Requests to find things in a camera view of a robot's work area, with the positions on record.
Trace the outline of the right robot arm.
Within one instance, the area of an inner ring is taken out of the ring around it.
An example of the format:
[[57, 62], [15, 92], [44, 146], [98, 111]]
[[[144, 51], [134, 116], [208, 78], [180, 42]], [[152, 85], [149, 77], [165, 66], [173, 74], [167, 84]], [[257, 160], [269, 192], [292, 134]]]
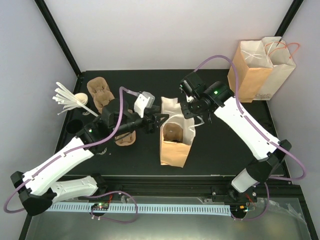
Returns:
[[180, 90], [191, 101], [180, 103], [185, 119], [210, 117], [214, 114], [224, 121], [248, 146], [254, 159], [232, 181], [227, 189], [228, 198], [240, 201], [246, 190], [257, 183], [264, 183], [283, 162], [292, 148], [288, 140], [279, 140], [263, 128], [236, 101], [235, 94], [223, 82], [210, 86], [195, 73], [185, 76], [179, 83]]

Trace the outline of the brown pulp cup carrier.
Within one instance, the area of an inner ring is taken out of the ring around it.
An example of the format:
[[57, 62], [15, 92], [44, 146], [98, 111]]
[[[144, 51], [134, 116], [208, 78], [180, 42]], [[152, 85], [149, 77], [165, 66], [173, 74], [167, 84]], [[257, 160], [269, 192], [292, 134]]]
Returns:
[[166, 123], [163, 127], [163, 140], [167, 142], [183, 142], [183, 128], [176, 123]]

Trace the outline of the small brown paper bag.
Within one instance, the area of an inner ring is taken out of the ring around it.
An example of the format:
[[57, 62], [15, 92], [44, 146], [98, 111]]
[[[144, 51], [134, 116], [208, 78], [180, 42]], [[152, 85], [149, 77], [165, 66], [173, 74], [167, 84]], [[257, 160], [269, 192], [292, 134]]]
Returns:
[[[196, 127], [204, 124], [196, 124], [194, 118], [185, 119], [177, 98], [161, 97], [161, 113], [169, 114], [168, 120], [160, 127], [160, 164], [183, 168], [190, 153], [193, 141], [196, 137]], [[174, 123], [183, 129], [183, 142], [164, 141], [163, 127], [167, 123]]]

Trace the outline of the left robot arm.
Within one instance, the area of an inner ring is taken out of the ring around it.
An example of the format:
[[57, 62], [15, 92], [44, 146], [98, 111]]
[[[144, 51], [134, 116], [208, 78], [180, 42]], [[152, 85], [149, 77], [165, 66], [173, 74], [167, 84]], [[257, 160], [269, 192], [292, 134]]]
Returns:
[[22, 210], [39, 215], [54, 203], [77, 197], [103, 199], [108, 188], [99, 174], [62, 181], [59, 179], [80, 163], [101, 153], [108, 141], [117, 136], [143, 129], [154, 133], [169, 118], [160, 107], [137, 98], [133, 111], [122, 98], [104, 106], [102, 113], [85, 125], [70, 142], [41, 165], [27, 171], [16, 171], [10, 179], [22, 203]]

